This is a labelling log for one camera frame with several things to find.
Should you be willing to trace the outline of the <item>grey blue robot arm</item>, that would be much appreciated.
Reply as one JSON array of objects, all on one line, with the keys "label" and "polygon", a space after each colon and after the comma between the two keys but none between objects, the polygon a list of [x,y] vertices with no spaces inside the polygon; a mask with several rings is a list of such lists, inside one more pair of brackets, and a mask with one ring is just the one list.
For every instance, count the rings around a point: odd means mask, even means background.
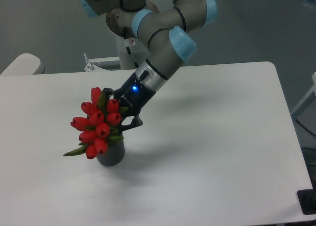
[{"label": "grey blue robot arm", "polygon": [[120,105],[127,107],[124,117],[132,117],[126,131],[142,125],[142,107],[196,51],[188,32],[210,24],[217,18],[215,0],[172,0],[174,6],[160,13],[146,7],[146,0],[80,0],[89,16],[118,11],[118,24],[138,39],[149,56],[117,90],[105,89]]}]

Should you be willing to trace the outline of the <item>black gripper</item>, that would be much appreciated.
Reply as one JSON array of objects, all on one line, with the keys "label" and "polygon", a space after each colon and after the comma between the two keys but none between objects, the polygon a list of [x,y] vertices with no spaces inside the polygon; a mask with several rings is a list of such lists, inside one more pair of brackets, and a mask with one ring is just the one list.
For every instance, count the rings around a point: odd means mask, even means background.
[{"label": "black gripper", "polygon": [[[133,73],[121,88],[114,90],[112,88],[103,88],[106,99],[113,97],[119,101],[120,107],[127,107],[128,110],[121,116],[120,132],[124,132],[143,125],[139,113],[142,107],[156,94],[155,91],[145,86],[138,79],[136,73]],[[134,116],[128,125],[123,125],[127,116]]]}]

